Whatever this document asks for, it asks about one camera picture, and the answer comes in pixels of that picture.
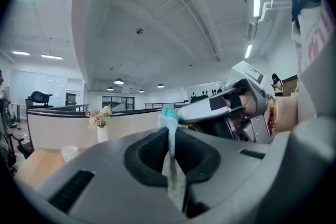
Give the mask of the black framed glass doors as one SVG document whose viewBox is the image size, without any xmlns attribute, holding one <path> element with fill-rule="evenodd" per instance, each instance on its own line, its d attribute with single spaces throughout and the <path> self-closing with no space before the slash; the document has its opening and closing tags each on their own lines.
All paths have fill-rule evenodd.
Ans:
<svg viewBox="0 0 336 224">
<path fill-rule="evenodd" d="M 133 111 L 134 97 L 102 97 L 102 106 L 109 106 L 113 112 Z"/>
</svg>

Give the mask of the white shirt pink print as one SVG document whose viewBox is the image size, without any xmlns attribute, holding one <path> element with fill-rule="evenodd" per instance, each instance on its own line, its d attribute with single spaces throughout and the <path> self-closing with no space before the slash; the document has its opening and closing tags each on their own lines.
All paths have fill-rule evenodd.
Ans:
<svg viewBox="0 0 336 224">
<path fill-rule="evenodd" d="M 336 18 L 325 0 L 309 2 L 292 22 L 292 40 L 298 59 L 298 75 L 318 58 L 336 28 Z"/>
</svg>

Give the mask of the person's right forearm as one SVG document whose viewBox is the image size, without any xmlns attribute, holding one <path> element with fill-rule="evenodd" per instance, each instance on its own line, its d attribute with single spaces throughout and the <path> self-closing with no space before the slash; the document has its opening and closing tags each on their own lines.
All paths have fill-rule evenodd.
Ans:
<svg viewBox="0 0 336 224">
<path fill-rule="evenodd" d="M 316 109 L 307 92 L 301 89 L 289 97 L 275 97 L 276 132 L 291 131 L 299 123 L 316 117 Z"/>
</svg>

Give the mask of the ceiling air conditioner unit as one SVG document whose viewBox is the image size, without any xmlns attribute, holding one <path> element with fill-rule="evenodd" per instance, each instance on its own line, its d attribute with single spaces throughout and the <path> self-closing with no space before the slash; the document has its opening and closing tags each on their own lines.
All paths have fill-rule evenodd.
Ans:
<svg viewBox="0 0 336 224">
<path fill-rule="evenodd" d="M 259 20 L 255 18 L 249 21 L 248 27 L 247 27 L 247 34 L 246 34 L 246 39 L 248 41 L 255 39 L 256 31 L 258 27 L 258 21 Z"/>
</svg>

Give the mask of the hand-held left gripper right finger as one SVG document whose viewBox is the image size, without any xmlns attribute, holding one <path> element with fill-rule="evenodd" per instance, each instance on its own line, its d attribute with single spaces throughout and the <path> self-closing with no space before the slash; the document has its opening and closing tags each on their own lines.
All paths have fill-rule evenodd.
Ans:
<svg viewBox="0 0 336 224">
<path fill-rule="evenodd" d="M 185 128 L 179 128 L 177 133 L 216 149 L 220 162 L 212 169 L 210 179 L 189 184 L 189 197 L 207 211 L 176 224 L 256 224 L 261 195 L 253 176 L 271 145 L 230 140 Z"/>
</svg>

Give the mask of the black metal railing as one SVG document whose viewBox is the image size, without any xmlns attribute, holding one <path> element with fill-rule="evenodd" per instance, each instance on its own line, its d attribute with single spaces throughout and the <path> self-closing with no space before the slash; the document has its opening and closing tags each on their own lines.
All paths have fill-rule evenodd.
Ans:
<svg viewBox="0 0 336 224">
<path fill-rule="evenodd" d="M 144 108 L 147 109 L 162 109 L 165 106 L 171 106 L 173 108 L 180 108 L 186 105 L 183 102 L 168 102 L 168 103 L 145 103 Z"/>
</svg>

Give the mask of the white ceramic vase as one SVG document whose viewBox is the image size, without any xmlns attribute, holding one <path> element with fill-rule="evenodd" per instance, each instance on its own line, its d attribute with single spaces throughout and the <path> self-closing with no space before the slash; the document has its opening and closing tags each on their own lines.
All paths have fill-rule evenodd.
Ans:
<svg viewBox="0 0 336 224">
<path fill-rule="evenodd" d="M 97 138 L 98 143 L 103 143 L 109 140 L 107 126 L 97 128 Z"/>
</svg>

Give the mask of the pink flower bouquet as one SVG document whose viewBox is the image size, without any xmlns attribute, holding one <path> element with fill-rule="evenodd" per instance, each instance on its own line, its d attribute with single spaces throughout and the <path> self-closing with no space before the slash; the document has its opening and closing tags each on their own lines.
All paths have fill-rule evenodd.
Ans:
<svg viewBox="0 0 336 224">
<path fill-rule="evenodd" d="M 112 117 L 112 109 L 109 105 L 107 105 L 101 110 L 88 111 L 85 116 L 89 119 L 90 128 L 104 128 Z"/>
</svg>

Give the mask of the white mug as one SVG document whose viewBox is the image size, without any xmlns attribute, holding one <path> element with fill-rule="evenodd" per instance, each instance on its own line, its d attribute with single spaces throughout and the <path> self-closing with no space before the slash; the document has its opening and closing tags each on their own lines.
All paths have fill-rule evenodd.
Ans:
<svg viewBox="0 0 336 224">
<path fill-rule="evenodd" d="M 67 163 L 79 155 L 78 148 L 76 146 L 66 146 L 61 149 L 61 154 L 64 161 Z"/>
</svg>

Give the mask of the group of black wall decals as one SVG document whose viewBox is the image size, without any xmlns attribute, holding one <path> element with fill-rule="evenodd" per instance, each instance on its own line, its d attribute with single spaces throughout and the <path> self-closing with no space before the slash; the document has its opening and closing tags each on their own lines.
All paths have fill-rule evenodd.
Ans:
<svg viewBox="0 0 336 224">
<path fill-rule="evenodd" d="M 222 91 L 223 91 L 222 88 L 219 88 L 218 90 L 213 90 L 211 96 L 216 95 L 216 94 L 218 94 L 218 93 L 220 93 Z M 208 95 L 207 92 L 206 93 L 202 92 L 202 94 L 200 96 L 193 95 L 192 98 L 191 98 L 190 103 L 194 103 L 194 102 L 197 102 L 199 100 L 206 99 L 208 97 L 209 97 L 209 95 Z"/>
</svg>

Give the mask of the black office chair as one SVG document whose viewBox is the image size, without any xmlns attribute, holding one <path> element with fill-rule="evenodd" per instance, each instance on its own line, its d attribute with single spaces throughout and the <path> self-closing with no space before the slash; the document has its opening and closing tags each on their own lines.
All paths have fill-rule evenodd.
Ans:
<svg viewBox="0 0 336 224">
<path fill-rule="evenodd" d="M 16 138 L 13 134 L 8 134 L 5 135 L 5 140 L 9 147 L 7 154 L 9 168 L 12 168 L 14 166 L 17 159 L 14 152 L 13 140 L 15 140 L 18 143 L 17 149 L 20 153 L 23 154 L 25 159 L 28 159 L 29 156 L 34 152 L 34 147 L 32 146 L 32 143 L 24 142 L 23 138 Z"/>
<path fill-rule="evenodd" d="M 34 91 L 30 96 L 25 99 L 26 109 L 46 109 L 53 108 L 49 105 L 49 99 L 52 94 L 45 94 L 40 91 Z"/>
</svg>

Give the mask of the person's right hand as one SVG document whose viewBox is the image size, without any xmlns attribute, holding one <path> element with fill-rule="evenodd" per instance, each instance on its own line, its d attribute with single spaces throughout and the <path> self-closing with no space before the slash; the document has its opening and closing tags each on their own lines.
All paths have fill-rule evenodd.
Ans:
<svg viewBox="0 0 336 224">
<path fill-rule="evenodd" d="M 251 94 L 244 94 L 239 96 L 242 106 L 245 108 L 245 113 L 254 115 L 257 110 L 257 104 Z"/>
</svg>

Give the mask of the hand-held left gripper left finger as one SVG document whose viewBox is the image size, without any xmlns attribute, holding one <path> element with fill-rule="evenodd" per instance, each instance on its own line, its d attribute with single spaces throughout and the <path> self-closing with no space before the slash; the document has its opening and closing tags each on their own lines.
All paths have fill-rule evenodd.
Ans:
<svg viewBox="0 0 336 224">
<path fill-rule="evenodd" d="M 166 189 L 140 184 L 123 163 L 129 145 L 153 133 L 131 134 L 96 144 L 48 176 L 37 192 L 49 200 L 77 171 L 94 174 L 68 216 L 89 224 L 178 224 L 184 215 Z"/>
</svg>

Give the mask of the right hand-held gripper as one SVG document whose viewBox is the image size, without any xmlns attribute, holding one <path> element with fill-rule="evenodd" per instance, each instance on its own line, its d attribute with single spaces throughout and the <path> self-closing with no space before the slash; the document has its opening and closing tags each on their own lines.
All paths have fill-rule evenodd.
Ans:
<svg viewBox="0 0 336 224">
<path fill-rule="evenodd" d="M 212 136 L 254 143 L 271 143 L 272 135 L 264 114 L 268 96 L 263 88 L 264 75 L 245 61 L 232 67 L 224 87 L 217 94 L 181 107 L 177 111 L 181 125 L 194 124 L 194 130 Z M 244 108 L 227 106 L 222 94 L 251 94 L 257 104 L 254 115 Z"/>
</svg>

